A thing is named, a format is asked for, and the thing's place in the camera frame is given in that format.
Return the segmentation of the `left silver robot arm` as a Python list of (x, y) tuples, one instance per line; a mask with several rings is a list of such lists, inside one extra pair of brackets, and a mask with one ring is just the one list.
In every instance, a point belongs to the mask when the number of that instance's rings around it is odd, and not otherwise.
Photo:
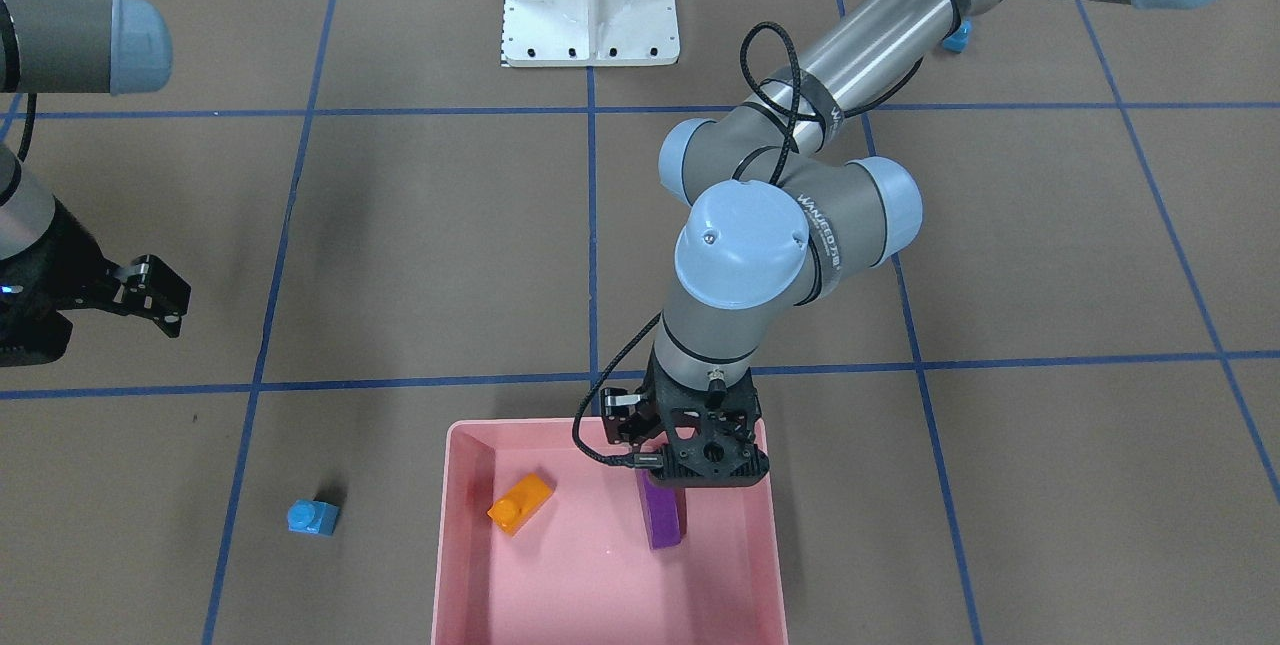
[[(883, 265), (923, 221), (920, 189), (899, 163), (826, 165), (817, 154), (893, 97), (964, 20), (1002, 1), (865, 0), (805, 51), (774, 22), (745, 35), (741, 58), (768, 31), (787, 60), (768, 77), (745, 70), (745, 102), (719, 120), (681, 122), (662, 145), (662, 184), (689, 216), (669, 294), (648, 326), (635, 412), (608, 427), (628, 450), (608, 465), (667, 489), (749, 488), (767, 475), (749, 367), (771, 322)], [(1194, 10), (1216, 0), (1075, 1)]]

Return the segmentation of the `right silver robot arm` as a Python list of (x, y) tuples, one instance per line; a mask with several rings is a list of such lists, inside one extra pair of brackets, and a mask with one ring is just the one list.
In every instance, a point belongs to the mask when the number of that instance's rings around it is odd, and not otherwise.
[[(143, 0), (1, 0), (3, 92), (152, 93), (172, 76), (172, 36)], [(100, 244), (27, 166), (29, 136), (1, 159), (1, 363), (65, 354), (68, 311), (142, 317), (180, 334), (191, 285), (156, 256), (127, 265)]]

